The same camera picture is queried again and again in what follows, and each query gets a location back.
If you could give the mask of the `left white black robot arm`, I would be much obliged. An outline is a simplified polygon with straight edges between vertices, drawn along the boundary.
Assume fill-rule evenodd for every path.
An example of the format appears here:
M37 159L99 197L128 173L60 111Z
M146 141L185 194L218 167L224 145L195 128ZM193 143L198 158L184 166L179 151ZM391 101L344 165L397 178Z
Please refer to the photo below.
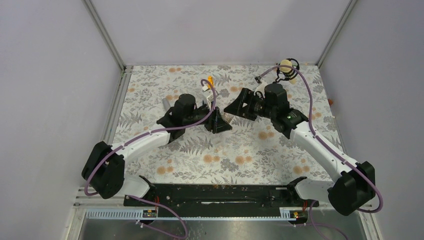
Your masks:
M187 128L198 125L213 134L232 129L213 103L197 106L193 95L182 94L150 130L116 145L98 142L81 173L86 180L84 193L100 195L103 199L117 194L135 196L144 206L152 204L155 200L153 185L143 176L126 174L126 167L148 151L172 143Z

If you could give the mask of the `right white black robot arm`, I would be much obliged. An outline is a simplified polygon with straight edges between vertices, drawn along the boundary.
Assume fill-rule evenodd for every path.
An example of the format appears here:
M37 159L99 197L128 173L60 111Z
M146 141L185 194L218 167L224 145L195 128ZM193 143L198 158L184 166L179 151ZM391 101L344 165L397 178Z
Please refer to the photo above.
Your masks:
M262 91L243 88L224 112L251 121L269 119L276 131L304 149L330 176L330 181L304 177L294 181L294 188L286 193L291 205L315 200L329 203L339 214L348 216L378 196L374 167L347 156L318 133L301 111L290 106L282 85L271 83Z

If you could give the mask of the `blue yellow toy block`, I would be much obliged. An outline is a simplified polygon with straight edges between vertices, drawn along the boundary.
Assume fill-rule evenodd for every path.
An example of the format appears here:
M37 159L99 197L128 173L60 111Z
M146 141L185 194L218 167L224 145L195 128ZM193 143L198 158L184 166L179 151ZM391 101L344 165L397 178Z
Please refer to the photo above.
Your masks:
M215 87L214 78L213 76L208 76L207 81L210 83L209 88Z

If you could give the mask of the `floral patterned table mat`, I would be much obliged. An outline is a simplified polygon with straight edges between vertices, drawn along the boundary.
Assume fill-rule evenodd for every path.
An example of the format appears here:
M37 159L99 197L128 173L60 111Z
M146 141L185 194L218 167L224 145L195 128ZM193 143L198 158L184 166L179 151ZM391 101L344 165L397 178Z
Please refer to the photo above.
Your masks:
M225 108L243 88L255 89L255 76L266 65L134 66L113 143L126 142L148 130L165 114L162 99L173 104L181 94L202 103L200 80L213 76L217 105ZM304 149L277 132L266 118L235 117L226 145L215 152L204 126L188 128L169 145L154 148L126 171L153 183L287 184L298 177L328 181L330 176Z

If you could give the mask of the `cream foam studio microphone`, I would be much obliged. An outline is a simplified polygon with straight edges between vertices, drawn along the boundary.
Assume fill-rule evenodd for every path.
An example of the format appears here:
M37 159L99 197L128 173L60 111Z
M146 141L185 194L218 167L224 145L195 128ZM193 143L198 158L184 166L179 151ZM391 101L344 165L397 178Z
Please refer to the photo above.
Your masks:
M276 79L275 82L279 83L281 81L290 81L293 80L298 73L294 70L300 69L299 62L294 58L286 58L280 62L280 65L285 65L289 67L279 67L276 70Z

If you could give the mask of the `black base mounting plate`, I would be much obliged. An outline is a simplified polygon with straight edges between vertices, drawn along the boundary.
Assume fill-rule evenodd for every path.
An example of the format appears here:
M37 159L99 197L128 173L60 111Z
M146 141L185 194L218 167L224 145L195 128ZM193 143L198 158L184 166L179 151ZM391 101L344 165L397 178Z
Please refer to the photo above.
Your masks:
M287 185L240 185L240 184L166 184L153 183L143 196L145 202L125 197L125 207L150 207L159 203L174 212L196 213L203 210L223 209L273 209L300 210L313 200L301 198L295 191L299 177Z

